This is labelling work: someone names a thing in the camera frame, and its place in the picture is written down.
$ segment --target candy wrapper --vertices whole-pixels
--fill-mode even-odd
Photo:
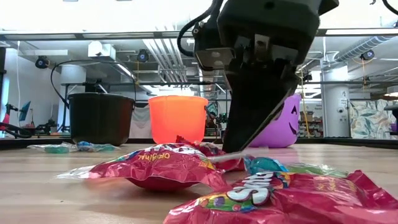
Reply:
[[[126,178],[139,187],[156,191],[175,191],[199,183],[214,190],[227,186],[222,172],[203,153],[186,144],[161,144],[56,176],[105,177]]]
[[[397,223],[398,201],[357,170],[347,178],[260,172],[172,209],[164,224]]]
[[[282,165],[278,160],[267,157],[244,158],[245,169],[249,174],[263,171],[282,171],[303,174],[328,175],[331,177],[347,177],[348,172],[338,171],[328,165],[291,163]]]
[[[194,147],[195,149],[202,152],[207,157],[222,156],[222,155],[226,154],[226,152],[224,152],[222,149],[217,147],[215,144],[209,143],[209,142],[194,142],[194,143],[192,143],[192,142],[185,140],[181,136],[177,136],[176,143],[188,144],[191,147]],[[231,159],[228,161],[217,162],[217,163],[214,163],[214,166],[217,169],[223,169],[225,171],[242,171],[242,170],[244,170],[243,159]]]
[[[78,142],[76,146],[80,152],[111,152],[115,149],[120,149],[111,144],[93,144],[86,141]]]
[[[76,152],[78,149],[76,145],[63,142],[61,144],[43,144],[43,145],[30,145],[27,148],[36,149],[40,152],[64,154],[69,152]]]
[[[76,145],[63,142],[61,144],[31,145],[28,146],[28,148],[54,154],[63,154],[69,152],[109,152],[115,149],[120,149],[111,144],[93,144],[86,141],[81,141]]]

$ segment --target orange bucket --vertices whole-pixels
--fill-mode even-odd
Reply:
[[[205,137],[205,106],[199,96],[156,96],[148,100],[152,137],[157,144],[175,142],[177,135],[188,141]]]

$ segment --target red candy wrapper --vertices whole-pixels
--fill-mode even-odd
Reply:
[[[357,170],[339,179],[260,172],[171,210],[164,224],[398,223],[398,201]]]
[[[227,184],[222,172],[188,144],[161,144],[138,150],[113,161],[71,170],[57,178],[122,177],[157,191],[172,191],[203,183],[214,190]]]
[[[177,136],[176,143],[184,143],[188,144],[195,149],[198,149],[201,153],[203,153],[207,157],[211,156],[222,156],[225,155],[222,149],[218,148],[215,144],[209,142],[195,142],[192,143],[190,141],[185,140],[181,136]],[[222,169],[225,171],[244,171],[244,162],[243,159],[231,159],[224,162],[214,163],[214,166],[217,169]]]

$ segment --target table surface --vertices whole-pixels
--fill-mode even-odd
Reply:
[[[174,194],[146,192],[124,179],[64,180],[53,176],[90,166],[149,145],[130,144],[117,152],[45,154],[33,149],[0,151],[0,223],[159,224],[181,203],[208,194],[196,185]],[[362,169],[375,183],[398,197],[398,150],[326,144],[298,144],[270,149],[281,162],[328,164]],[[226,174],[228,180],[243,172]]]

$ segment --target purple jack-o'-lantern pail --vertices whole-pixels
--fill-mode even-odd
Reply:
[[[298,94],[286,98],[279,118],[269,123],[250,146],[283,148],[294,144],[299,132],[300,100]]]

